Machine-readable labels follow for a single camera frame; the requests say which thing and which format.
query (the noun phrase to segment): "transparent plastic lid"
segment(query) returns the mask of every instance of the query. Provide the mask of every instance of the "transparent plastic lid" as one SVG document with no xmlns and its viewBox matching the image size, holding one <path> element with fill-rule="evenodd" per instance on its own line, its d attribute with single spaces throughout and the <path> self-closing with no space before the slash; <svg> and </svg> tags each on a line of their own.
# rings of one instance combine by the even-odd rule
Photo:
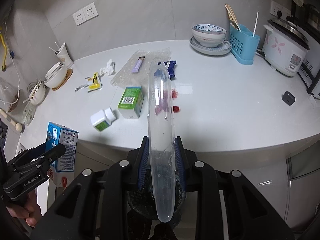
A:
<svg viewBox="0 0 320 240">
<path fill-rule="evenodd" d="M 169 72 L 155 58 L 148 75 L 149 157 L 153 194 L 161 222 L 173 215 L 175 200 L 175 156 L 172 92 Z"/>
</svg>

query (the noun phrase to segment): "rice cooker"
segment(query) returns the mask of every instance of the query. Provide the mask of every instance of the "rice cooker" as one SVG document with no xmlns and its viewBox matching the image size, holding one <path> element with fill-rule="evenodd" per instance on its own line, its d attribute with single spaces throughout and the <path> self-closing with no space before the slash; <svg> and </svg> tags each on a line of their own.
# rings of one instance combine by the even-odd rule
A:
<svg viewBox="0 0 320 240">
<path fill-rule="evenodd" d="M 291 22 L 279 19 L 268 20 L 268 30 L 262 51 L 271 67 L 293 77 L 310 50 L 307 38 Z"/>
</svg>

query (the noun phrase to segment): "purple snack package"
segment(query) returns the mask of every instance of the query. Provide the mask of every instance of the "purple snack package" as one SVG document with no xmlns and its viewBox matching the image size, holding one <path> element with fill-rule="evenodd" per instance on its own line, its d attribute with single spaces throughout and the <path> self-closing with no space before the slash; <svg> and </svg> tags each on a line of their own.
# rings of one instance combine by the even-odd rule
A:
<svg viewBox="0 0 320 240">
<path fill-rule="evenodd" d="M 141 66 L 144 58 L 145 58 L 145 57 L 140 57 L 140 58 L 138 58 L 137 63 L 136 63 L 136 65 L 134 66 L 134 68 L 132 69 L 131 73 L 138 73 L 139 68 L 140 68 L 140 66 Z"/>
</svg>

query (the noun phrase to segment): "blue carton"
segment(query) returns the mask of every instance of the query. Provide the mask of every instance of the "blue carton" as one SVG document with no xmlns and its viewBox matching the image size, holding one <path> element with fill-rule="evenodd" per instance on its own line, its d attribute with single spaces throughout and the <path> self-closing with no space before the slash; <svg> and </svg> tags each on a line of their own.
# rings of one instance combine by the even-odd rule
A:
<svg viewBox="0 0 320 240">
<path fill-rule="evenodd" d="M 66 153 L 52 163 L 48 171 L 48 176 L 57 187 L 67 187 L 75 178 L 77 140 L 77 131 L 49 122 L 45 150 L 49 151 L 59 143 L 66 147 Z"/>
</svg>

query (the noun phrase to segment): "ceramic bowl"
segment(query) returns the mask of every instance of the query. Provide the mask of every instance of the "ceramic bowl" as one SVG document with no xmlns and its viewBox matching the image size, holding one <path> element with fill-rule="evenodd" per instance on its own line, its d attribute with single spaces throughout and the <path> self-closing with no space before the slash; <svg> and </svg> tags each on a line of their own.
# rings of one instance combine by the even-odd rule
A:
<svg viewBox="0 0 320 240">
<path fill-rule="evenodd" d="M 45 86 L 42 81 L 39 82 L 39 85 L 36 85 L 31 94 L 33 94 L 30 102 L 33 105 L 39 105 L 42 103 L 44 96 L 45 96 Z"/>
<path fill-rule="evenodd" d="M 224 34 L 227 31 L 219 26 L 212 24 L 198 24 L 192 27 L 196 32 L 208 33 L 208 34 Z"/>
<path fill-rule="evenodd" d="M 62 84 L 67 76 L 67 68 L 65 64 L 49 79 L 44 81 L 44 84 L 49 88 L 56 88 Z"/>
<path fill-rule="evenodd" d="M 217 34 L 219 35 L 219 38 L 215 38 L 215 39 L 210 39 L 210 38 L 205 38 L 202 36 L 199 36 L 197 34 L 193 34 L 194 38 L 204 47 L 207 48 L 215 48 L 217 47 L 219 44 L 223 43 L 223 41 L 225 40 L 224 37 L 226 36 L 225 34 Z"/>
<path fill-rule="evenodd" d="M 61 68 L 61 66 L 62 66 L 62 63 L 58 62 L 52 68 L 50 68 L 50 70 L 44 76 L 45 80 L 49 80 L 55 73 L 58 72 L 58 70 Z"/>
</svg>

